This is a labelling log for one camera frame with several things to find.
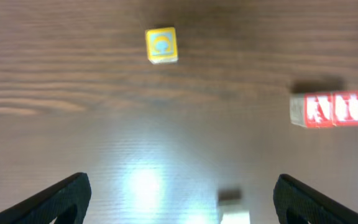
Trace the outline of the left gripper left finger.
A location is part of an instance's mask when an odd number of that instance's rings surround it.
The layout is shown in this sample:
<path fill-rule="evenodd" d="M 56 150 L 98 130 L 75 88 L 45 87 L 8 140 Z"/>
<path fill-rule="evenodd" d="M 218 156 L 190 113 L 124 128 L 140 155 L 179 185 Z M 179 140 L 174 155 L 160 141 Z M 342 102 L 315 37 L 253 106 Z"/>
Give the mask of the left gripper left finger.
<path fill-rule="evenodd" d="M 0 224 L 82 224 L 90 199 L 88 175 L 77 172 L 0 212 Z"/>

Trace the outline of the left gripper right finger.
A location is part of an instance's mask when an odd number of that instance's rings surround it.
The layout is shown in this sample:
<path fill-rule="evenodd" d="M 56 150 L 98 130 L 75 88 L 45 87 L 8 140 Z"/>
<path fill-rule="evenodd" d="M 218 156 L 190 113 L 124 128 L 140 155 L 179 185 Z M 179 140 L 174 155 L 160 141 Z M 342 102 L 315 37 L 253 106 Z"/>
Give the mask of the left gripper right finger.
<path fill-rule="evenodd" d="M 280 224 L 358 224 L 358 213 L 288 174 L 281 174 L 273 190 Z"/>

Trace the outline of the red letter A block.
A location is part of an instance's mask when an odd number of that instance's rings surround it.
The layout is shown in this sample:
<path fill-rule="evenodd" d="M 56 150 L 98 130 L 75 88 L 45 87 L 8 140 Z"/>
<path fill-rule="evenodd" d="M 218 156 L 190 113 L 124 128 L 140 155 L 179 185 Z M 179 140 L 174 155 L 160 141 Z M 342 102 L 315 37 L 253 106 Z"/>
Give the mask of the red letter A block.
<path fill-rule="evenodd" d="M 291 96 L 290 121 L 304 128 L 333 127 L 333 94 L 317 92 Z"/>

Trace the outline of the red letter I block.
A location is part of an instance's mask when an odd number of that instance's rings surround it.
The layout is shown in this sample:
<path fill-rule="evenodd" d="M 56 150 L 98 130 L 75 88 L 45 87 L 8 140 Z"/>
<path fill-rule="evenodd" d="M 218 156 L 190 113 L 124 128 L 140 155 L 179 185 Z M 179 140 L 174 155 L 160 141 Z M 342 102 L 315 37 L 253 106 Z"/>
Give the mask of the red letter I block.
<path fill-rule="evenodd" d="M 358 91 L 336 91 L 333 98 L 334 125 L 358 126 Z"/>

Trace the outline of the yellow block left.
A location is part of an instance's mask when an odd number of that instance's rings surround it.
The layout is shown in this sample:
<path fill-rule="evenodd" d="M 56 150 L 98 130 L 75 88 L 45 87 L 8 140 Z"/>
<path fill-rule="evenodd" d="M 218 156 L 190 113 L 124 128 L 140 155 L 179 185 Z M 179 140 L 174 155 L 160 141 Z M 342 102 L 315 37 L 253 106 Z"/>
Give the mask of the yellow block left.
<path fill-rule="evenodd" d="M 156 65 L 178 61 L 177 35 L 174 27 L 145 31 L 148 60 Z"/>

